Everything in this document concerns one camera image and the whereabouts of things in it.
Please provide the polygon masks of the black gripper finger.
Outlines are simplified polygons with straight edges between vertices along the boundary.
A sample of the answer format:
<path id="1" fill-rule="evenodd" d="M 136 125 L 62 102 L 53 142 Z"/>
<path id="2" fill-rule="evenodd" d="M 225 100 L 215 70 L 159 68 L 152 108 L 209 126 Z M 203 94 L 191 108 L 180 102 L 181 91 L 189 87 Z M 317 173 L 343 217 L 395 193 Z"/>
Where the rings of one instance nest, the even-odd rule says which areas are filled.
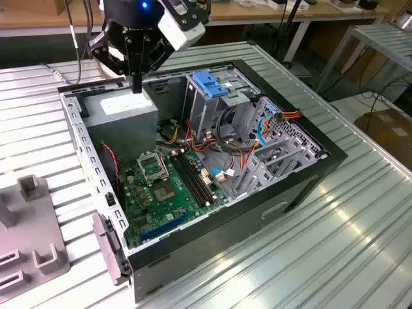
<path id="1" fill-rule="evenodd" d="M 133 93 L 137 93 L 134 72 L 130 72 L 129 64 L 120 60 L 109 52 L 109 41 L 105 33 L 100 32 L 88 41 L 91 56 L 117 75 L 125 75 L 129 79 L 129 87 Z"/>
<path id="2" fill-rule="evenodd" d="M 161 37 L 155 40 L 155 37 L 144 37 L 142 43 L 142 52 L 138 60 L 138 72 L 136 73 L 136 92 L 142 92 L 142 79 L 146 73 L 156 71 L 171 55 L 171 44 L 165 38 Z"/>

